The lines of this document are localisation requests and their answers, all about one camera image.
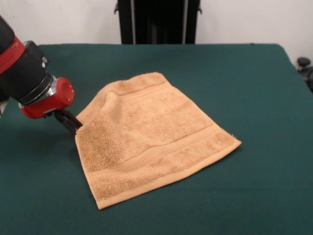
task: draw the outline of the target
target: towel edge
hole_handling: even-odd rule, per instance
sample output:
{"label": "towel edge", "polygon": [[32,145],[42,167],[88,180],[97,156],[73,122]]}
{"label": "towel edge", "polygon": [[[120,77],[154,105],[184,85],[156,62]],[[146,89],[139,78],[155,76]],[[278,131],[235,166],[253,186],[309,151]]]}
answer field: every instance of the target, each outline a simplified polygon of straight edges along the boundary
{"label": "towel edge", "polygon": [[203,168],[212,165],[213,163],[221,160],[222,158],[226,157],[229,153],[233,152],[234,150],[236,150],[240,145],[242,144],[242,142],[238,139],[234,139],[234,143],[232,145],[230,145],[229,147],[221,150],[220,152],[211,155],[207,158],[205,158],[204,160],[202,160],[201,162],[187,168],[181,171],[177,171],[177,172],[173,172],[173,173],[169,173],[167,175],[158,177],[156,179],[154,179],[153,181],[150,181],[144,185],[141,185],[137,188],[133,188],[131,190],[128,191],[124,191],[118,195],[115,195],[111,198],[107,198],[101,201],[96,201],[97,207],[99,210],[102,210],[104,208],[107,208],[109,206],[121,203],[123,201],[132,199],[134,197],[137,197],[139,195],[148,193],[150,191],[153,191],[155,189],[161,188],[163,186],[166,185],[170,185],[172,183],[175,183],[177,181],[183,180],[193,174],[195,174],[196,172],[202,170]]}

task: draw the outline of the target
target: black object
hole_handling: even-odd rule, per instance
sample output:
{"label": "black object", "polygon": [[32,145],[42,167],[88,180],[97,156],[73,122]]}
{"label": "black object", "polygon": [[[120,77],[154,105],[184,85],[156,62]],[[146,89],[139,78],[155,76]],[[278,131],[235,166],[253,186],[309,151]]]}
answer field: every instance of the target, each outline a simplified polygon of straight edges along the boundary
{"label": "black object", "polygon": [[73,114],[65,109],[53,111],[51,114],[73,134],[76,134],[76,131],[83,126]]}
{"label": "black object", "polygon": [[0,89],[0,102],[8,101],[9,98],[10,95],[6,91]]}
{"label": "black object", "polygon": [[200,0],[118,0],[122,44],[194,44]]}
{"label": "black object", "polygon": [[313,92],[313,66],[309,66],[311,64],[310,59],[299,57],[297,63],[299,73],[301,73],[309,89]]}
{"label": "black object", "polygon": [[50,63],[49,58],[33,41],[25,42],[25,46],[28,53],[31,54],[34,59],[38,61],[39,64],[42,65],[42,63],[44,63],[44,67],[46,67]]}
{"label": "black object", "polygon": [[0,16],[0,54],[3,53],[14,41],[15,34],[8,23]]}
{"label": "black object", "polygon": [[49,89],[51,82],[51,75],[28,48],[16,63],[0,74],[0,87],[22,105],[39,99]]}

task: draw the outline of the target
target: towel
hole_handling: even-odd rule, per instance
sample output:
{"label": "towel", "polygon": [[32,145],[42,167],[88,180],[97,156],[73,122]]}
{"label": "towel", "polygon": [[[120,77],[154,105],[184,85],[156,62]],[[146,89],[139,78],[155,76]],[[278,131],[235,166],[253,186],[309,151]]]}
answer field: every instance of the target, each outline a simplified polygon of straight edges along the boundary
{"label": "towel", "polygon": [[189,177],[241,144],[158,72],[107,84],[77,118],[99,210]]}

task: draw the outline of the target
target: green cloth surface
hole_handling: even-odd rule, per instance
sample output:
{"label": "green cloth surface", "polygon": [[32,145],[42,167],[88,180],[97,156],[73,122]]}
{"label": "green cloth surface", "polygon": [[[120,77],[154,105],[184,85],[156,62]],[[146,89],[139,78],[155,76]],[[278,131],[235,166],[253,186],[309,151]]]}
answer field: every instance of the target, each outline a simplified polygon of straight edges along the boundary
{"label": "green cloth surface", "polygon": [[157,71],[242,141],[191,177],[99,211],[74,137],[11,100],[0,119],[0,234],[313,234],[313,99],[278,45],[44,45],[78,114],[107,83]]}

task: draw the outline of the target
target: black metal frame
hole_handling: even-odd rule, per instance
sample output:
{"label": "black metal frame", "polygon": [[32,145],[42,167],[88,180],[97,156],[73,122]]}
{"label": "black metal frame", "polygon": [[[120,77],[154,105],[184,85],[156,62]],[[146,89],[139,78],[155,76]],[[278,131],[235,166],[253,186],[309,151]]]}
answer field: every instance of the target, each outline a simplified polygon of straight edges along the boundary
{"label": "black metal frame", "polygon": [[[198,11],[202,13],[200,0],[188,1],[186,22],[184,22],[185,1],[118,0],[114,12],[119,12],[122,44],[194,44]],[[184,24],[186,28],[183,39]]]}

